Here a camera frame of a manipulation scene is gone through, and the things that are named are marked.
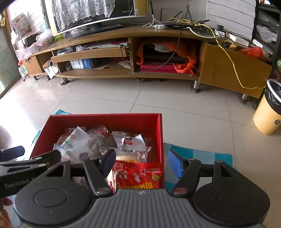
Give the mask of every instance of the blue gripper pad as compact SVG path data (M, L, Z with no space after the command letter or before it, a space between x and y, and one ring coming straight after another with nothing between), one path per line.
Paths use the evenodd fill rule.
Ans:
M168 153L168 164L174 171L177 178L181 178L184 173L181 161L171 152Z

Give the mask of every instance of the human hand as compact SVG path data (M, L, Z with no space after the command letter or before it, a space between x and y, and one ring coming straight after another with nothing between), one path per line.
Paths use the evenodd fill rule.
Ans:
M4 205L11 206L12 204L13 201L6 197ZM3 211L0 211L0 228L12 228L8 212L5 209L3 209Z

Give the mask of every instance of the lace cloth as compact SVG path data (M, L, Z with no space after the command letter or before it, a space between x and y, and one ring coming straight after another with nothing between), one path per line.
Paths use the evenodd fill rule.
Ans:
M52 9L61 31L72 22L87 17L110 17L115 0L52 0Z

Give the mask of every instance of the tv stand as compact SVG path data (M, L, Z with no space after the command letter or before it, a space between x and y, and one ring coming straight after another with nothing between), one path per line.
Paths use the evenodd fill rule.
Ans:
M92 34L96 34L96 33L101 33L101 32L106 32L106 31L110 31L110 30L114 30L114 29L119 29L122 28L123 26L121 25L105 25L102 26L102 22L98 22L98 23L94 23L94 24L90 24L87 26L87 29L84 31L81 31L79 33L70 35L69 38L70 39L76 39L79 37L84 37L84 36L88 36L88 35L92 35Z
M70 78L161 78L161 79L181 79L195 81L192 91L200 92L200 84L208 84L216 87L236 91L242 94L259 98L263 89L249 90L241 87L235 75L233 65L225 52L220 47L209 44L212 39L204 39L194 35L191 31L183 30L181 39L188 43L191 39L196 45L196 68L198 74L192 76L181 73L162 73L162 72L145 72L140 70L137 65L137 52L140 43L148 37L170 37L178 41L180 30L178 29L155 29L143 28L142 26L131 26L121 29L115 29L106 32L100 32L76 39L64 38L43 47L40 52L30 55L24 61L24 65L30 76L44 75L45 71L42 66L49 66L52 60L54 65L59 68L56 77L62 77L64 84ZM109 47L71 52L63 55L57 55L60 48L84 45L85 43L94 41L103 41L109 39L122 39L128 42L128 47ZM231 40L221 39L221 44ZM237 43L239 48L246 48ZM233 62L239 75L241 83L249 88L264 87L270 75L272 67L265 62L254 59L237 51L225 49ZM123 57L130 60L130 69L125 68L118 63L113 63L104 69L71 69L66 70L66 64L70 60L87 59L87 58L103 58L117 57L122 61Z

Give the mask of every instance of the yellow trash can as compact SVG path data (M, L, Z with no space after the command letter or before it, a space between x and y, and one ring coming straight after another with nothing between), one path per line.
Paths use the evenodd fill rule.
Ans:
M271 135L281 125L281 98L273 88L281 88L281 83L269 79L266 91L254 114L256 127L266 135Z

